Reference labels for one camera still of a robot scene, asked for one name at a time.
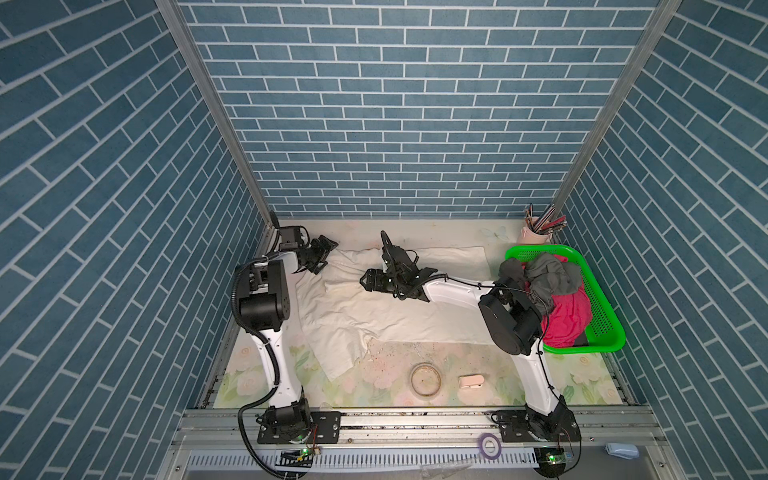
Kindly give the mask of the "white t shirt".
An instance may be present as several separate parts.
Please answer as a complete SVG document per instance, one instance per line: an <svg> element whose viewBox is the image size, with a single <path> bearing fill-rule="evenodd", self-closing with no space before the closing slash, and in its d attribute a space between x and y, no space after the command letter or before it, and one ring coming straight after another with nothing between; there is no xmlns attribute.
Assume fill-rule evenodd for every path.
<svg viewBox="0 0 768 480"><path fill-rule="evenodd" d="M395 299L368 292L359 279L382 266L381 251L335 250L315 275L306 272L296 284L298 313L307 344L326 377L334 380L363 358L373 340L402 343L490 345L491 336L475 302Z"/></svg>

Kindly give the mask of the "green plastic basket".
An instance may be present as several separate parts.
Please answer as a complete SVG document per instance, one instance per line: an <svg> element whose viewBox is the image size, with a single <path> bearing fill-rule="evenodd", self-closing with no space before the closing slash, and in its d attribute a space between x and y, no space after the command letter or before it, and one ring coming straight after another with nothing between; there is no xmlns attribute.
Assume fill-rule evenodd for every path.
<svg viewBox="0 0 768 480"><path fill-rule="evenodd" d="M505 253L505 258L516 258L521 263L525 263L535 259L542 253L553 254L558 259L568 264L577 265L580 268L583 279L582 289L585 292L585 296L589 299L589 306L591 307L591 322L585 325L583 330L582 338L584 342L577 342L575 346L560 348L552 346L547 342L551 337L551 333L547 333L542 349L559 355L619 351L626 342L624 328L581 253L566 245L521 244L509 248Z"/></svg>

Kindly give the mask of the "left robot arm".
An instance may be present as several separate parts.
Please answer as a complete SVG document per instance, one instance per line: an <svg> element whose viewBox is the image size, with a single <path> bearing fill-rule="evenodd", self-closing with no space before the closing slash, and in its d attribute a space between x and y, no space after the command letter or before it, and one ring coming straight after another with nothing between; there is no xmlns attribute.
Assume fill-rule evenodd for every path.
<svg viewBox="0 0 768 480"><path fill-rule="evenodd" d="M237 325L257 347L269 385L263 400L242 408L263 408L255 416L260 444L335 444L341 414L313 411L296 376L284 336L299 320L296 282L305 273L318 274L338 243L321 235L312 238L303 226L280 227L268 251L238 267L230 306Z"/></svg>

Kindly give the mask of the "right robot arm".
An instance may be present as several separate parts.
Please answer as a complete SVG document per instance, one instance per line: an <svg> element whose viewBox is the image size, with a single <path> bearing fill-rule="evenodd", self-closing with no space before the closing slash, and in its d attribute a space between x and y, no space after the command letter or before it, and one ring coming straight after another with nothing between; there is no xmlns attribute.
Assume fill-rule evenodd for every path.
<svg viewBox="0 0 768 480"><path fill-rule="evenodd" d="M521 276L506 271L490 283L452 277L435 268L420 268L418 258L388 245L382 269L370 268L359 283L368 292L397 300L447 303L476 309L493 343L512 357L525 393L525 421L540 441L580 441L581 430L565 397L556 389L541 350L547 329L529 298Z"/></svg>

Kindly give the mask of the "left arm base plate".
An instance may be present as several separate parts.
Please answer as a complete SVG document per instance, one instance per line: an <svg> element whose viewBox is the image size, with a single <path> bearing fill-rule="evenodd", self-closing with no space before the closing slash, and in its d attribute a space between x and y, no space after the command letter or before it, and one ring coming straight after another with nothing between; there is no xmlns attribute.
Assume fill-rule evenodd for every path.
<svg viewBox="0 0 768 480"><path fill-rule="evenodd" d="M311 411L296 421L276 420L263 415L257 437L259 445L318 444L339 442L342 415L339 411Z"/></svg>

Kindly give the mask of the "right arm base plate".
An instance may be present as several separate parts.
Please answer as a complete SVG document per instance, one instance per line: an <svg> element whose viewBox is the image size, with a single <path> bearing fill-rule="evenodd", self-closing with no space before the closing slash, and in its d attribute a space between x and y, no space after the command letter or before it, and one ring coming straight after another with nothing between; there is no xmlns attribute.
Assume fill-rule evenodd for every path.
<svg viewBox="0 0 768 480"><path fill-rule="evenodd" d="M531 409L499 410L491 414L503 442L565 442L582 439L574 413L565 409L543 415Z"/></svg>

